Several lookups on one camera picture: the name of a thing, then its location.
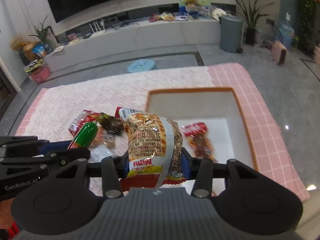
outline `dark snack package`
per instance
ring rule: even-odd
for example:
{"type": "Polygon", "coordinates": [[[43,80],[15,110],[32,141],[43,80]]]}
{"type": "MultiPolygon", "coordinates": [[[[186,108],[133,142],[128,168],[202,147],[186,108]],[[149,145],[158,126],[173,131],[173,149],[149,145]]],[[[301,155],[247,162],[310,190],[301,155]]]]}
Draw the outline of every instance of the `dark snack package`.
{"type": "Polygon", "coordinates": [[[120,118],[115,118],[111,115],[101,113],[97,121],[108,133],[113,133],[119,136],[121,135],[123,125],[120,118]]]}

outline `cable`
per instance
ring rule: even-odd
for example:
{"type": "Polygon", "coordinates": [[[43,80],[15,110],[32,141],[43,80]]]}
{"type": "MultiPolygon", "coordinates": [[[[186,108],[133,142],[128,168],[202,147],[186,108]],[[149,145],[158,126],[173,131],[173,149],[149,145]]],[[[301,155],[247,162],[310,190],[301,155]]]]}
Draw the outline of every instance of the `cable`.
{"type": "Polygon", "coordinates": [[[274,24],[272,24],[272,31],[273,31],[273,34],[274,34],[276,37],[277,37],[277,35],[275,34],[275,31],[274,31],[273,27],[275,27],[275,28],[278,30],[278,32],[280,33],[281,43],[283,44],[283,36],[282,36],[282,33],[279,31],[279,29],[278,29],[274,24]]]}

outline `red snack package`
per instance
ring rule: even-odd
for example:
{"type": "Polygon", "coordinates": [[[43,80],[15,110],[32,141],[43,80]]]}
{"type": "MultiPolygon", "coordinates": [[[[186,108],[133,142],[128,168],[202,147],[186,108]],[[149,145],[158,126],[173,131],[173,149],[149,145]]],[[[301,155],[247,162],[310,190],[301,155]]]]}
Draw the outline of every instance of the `red snack package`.
{"type": "Polygon", "coordinates": [[[195,136],[196,134],[205,134],[208,130],[204,122],[196,122],[190,125],[182,126],[182,132],[185,137],[195,136]]]}
{"type": "Polygon", "coordinates": [[[203,122],[197,122],[190,125],[182,126],[182,132],[185,137],[189,137],[189,144],[195,149],[194,154],[204,158],[212,157],[213,147],[205,134],[208,131],[207,126],[203,122]]]}
{"type": "Polygon", "coordinates": [[[74,137],[86,122],[94,122],[97,120],[99,116],[100,116],[100,113],[95,113],[90,110],[83,110],[76,117],[76,119],[73,120],[72,124],[68,129],[74,137]]]}
{"type": "Polygon", "coordinates": [[[119,115],[119,110],[120,110],[121,108],[123,108],[123,107],[121,107],[121,106],[118,106],[118,107],[116,108],[116,112],[115,112],[115,118],[120,118],[120,115],[119,115]]]}

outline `pink checkered tablecloth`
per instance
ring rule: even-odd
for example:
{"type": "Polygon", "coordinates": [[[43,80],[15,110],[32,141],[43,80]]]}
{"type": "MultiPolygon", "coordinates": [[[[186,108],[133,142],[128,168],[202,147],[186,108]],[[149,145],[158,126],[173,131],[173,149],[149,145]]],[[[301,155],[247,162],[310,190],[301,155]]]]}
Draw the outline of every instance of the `pink checkered tablecloth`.
{"type": "MultiPolygon", "coordinates": [[[[42,89],[16,135],[37,135],[50,141],[72,139],[67,131],[67,123],[73,117],[70,112],[74,115],[76,111],[89,109],[113,115],[117,106],[144,109],[151,89],[209,86],[234,88],[249,128],[259,171],[290,189],[300,200],[310,198],[292,164],[275,120],[249,73],[238,63],[124,74],[42,89]],[[92,92],[97,90],[105,90],[105,93],[100,91],[93,96],[92,92]],[[91,100],[90,103],[80,104],[75,98],[71,99],[75,94],[79,97],[88,92],[90,98],[87,100],[91,100]]],[[[126,142],[120,143],[119,147],[127,147],[126,142]]]]}

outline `gray tile floor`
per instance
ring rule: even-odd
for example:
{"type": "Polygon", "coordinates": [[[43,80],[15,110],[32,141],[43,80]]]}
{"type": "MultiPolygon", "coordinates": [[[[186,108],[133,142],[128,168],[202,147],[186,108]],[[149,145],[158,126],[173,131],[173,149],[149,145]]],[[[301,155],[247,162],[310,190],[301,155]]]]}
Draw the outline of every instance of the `gray tile floor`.
{"type": "Polygon", "coordinates": [[[320,67],[296,50],[288,53],[283,66],[278,66],[273,62],[270,51],[249,46],[243,48],[242,54],[222,51],[218,45],[146,49],[71,66],[53,73],[51,80],[38,86],[25,81],[23,91],[16,96],[0,121],[0,135],[15,134],[24,114],[43,87],[126,73],[127,66],[139,57],[153,59],[159,69],[195,66],[201,62],[200,54],[205,65],[238,62],[246,68],[282,130],[303,183],[320,188],[320,67]]]}

